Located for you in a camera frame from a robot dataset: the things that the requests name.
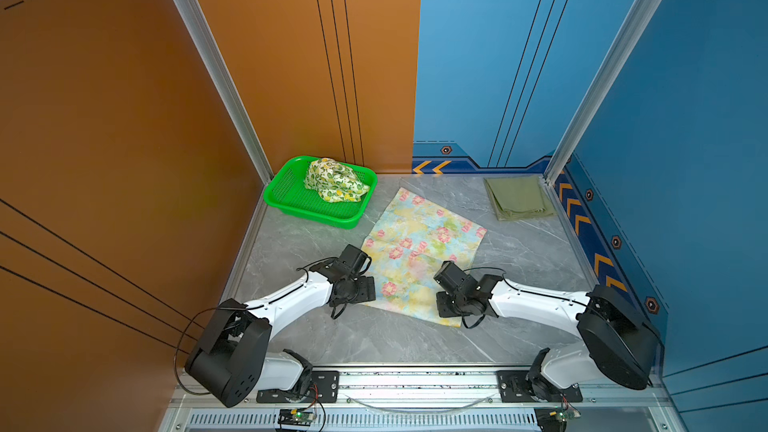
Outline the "pastel floral skirt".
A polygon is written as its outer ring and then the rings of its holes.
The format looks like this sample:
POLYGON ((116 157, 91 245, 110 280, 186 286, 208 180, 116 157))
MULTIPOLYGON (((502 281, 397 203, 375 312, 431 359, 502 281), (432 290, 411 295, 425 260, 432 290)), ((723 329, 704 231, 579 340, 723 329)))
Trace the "pastel floral skirt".
POLYGON ((376 299, 369 307, 459 328, 458 318, 438 314, 433 276, 442 263, 470 267, 487 229, 401 187, 362 246, 371 258, 376 299))

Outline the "lemon print skirt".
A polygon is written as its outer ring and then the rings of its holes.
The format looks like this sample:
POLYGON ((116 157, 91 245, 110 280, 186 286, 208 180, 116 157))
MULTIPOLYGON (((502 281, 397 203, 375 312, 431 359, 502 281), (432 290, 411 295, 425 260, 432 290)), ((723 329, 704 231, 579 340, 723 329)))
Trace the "lemon print skirt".
POLYGON ((304 186, 328 203, 357 203, 370 191, 351 167, 330 158, 309 164, 304 186))

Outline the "olive green skirt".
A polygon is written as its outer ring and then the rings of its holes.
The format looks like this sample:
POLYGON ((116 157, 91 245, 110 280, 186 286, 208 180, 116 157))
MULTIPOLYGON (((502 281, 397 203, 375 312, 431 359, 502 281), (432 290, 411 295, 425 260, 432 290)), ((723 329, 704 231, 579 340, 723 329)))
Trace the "olive green skirt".
POLYGON ((537 176, 487 178, 484 185, 499 221, 535 219, 555 214, 537 176))

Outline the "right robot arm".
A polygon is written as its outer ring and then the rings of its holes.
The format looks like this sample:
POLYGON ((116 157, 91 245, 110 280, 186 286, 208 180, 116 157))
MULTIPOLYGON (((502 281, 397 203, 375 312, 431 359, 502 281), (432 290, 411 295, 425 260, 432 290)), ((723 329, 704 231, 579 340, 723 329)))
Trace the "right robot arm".
POLYGON ((537 354, 525 376, 536 400, 564 398, 575 385, 601 377, 631 390, 651 384, 660 333, 616 289, 596 285, 586 292, 556 291, 516 283, 500 268, 485 270, 476 279, 455 262, 443 262, 434 275, 442 288, 436 294, 440 317, 523 319, 577 338, 537 354))

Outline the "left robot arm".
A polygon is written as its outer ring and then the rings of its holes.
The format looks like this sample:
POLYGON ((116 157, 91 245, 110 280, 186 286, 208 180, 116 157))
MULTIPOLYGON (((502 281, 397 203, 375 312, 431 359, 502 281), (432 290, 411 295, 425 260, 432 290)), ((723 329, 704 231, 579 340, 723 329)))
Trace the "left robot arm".
POLYGON ((184 371, 203 394, 234 407, 253 392, 276 392, 291 400, 314 397, 313 365, 285 349, 269 351, 271 340, 305 314, 328 306, 338 318, 350 304, 376 299, 371 257, 347 245, 340 255, 300 267, 302 277, 260 299, 228 299, 209 310, 211 317, 184 371))

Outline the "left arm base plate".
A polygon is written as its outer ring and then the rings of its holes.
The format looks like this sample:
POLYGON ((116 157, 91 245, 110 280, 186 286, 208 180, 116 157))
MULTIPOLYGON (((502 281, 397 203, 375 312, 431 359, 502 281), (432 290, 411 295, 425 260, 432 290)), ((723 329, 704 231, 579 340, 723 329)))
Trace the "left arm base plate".
POLYGON ((256 402, 263 404, 322 404, 335 403, 338 397, 340 374, 336 370, 304 372, 298 382, 288 390, 259 390, 256 402))

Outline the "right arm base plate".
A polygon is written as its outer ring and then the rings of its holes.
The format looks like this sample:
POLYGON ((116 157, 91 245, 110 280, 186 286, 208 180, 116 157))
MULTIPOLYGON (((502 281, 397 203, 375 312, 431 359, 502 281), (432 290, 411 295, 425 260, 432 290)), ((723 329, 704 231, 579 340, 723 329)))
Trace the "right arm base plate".
POLYGON ((577 384, 558 389, 543 377, 528 378, 523 370, 496 372, 497 386, 503 403, 580 403, 583 396, 577 384))

